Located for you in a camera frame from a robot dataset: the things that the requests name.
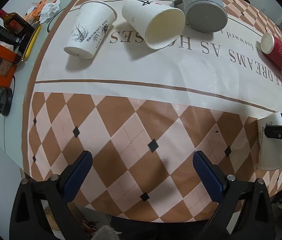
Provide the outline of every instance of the red paper cup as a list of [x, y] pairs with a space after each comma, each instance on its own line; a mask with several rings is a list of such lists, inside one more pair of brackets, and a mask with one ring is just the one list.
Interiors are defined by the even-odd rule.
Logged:
[[270, 33], [261, 39], [261, 50], [282, 71], [282, 41]]

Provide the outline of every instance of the gray ceramic mug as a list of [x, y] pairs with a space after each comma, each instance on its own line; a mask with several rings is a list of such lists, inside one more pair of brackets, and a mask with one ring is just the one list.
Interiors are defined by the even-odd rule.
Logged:
[[218, 32], [228, 22], [221, 0], [175, 0], [173, 6], [182, 9], [189, 25], [200, 32]]

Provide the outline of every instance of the paper cup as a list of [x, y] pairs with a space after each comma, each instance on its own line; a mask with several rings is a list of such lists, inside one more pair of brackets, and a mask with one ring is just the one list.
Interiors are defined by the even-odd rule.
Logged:
[[282, 140], [268, 138], [264, 128], [268, 125], [282, 125], [280, 112], [270, 114], [257, 120], [259, 131], [259, 163], [258, 168], [263, 171], [274, 171], [282, 168]]
[[200, 32], [218, 32], [228, 23], [222, 0], [175, 0], [173, 5], [182, 3], [186, 21]]
[[93, 0], [83, 3], [64, 51], [75, 57], [93, 58], [116, 19], [116, 11], [107, 3]]
[[265, 56], [282, 71], [282, 41], [270, 33], [265, 33], [260, 44]]
[[122, 16], [151, 49], [161, 49], [174, 42], [185, 26], [182, 10], [151, 0], [128, 0]]

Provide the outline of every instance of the mug handle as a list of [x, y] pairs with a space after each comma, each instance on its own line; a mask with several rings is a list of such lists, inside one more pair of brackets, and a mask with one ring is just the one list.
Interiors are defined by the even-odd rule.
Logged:
[[182, 0], [174, 0], [173, 1], [173, 7], [176, 8], [178, 5], [180, 5], [181, 3], [183, 3]]

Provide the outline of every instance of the bottle label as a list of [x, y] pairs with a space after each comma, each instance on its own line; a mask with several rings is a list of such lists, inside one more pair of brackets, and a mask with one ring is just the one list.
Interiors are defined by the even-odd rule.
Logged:
[[9, 29], [16, 34], [19, 34], [23, 30], [23, 26], [17, 23], [15, 20], [11, 21], [8, 25]]

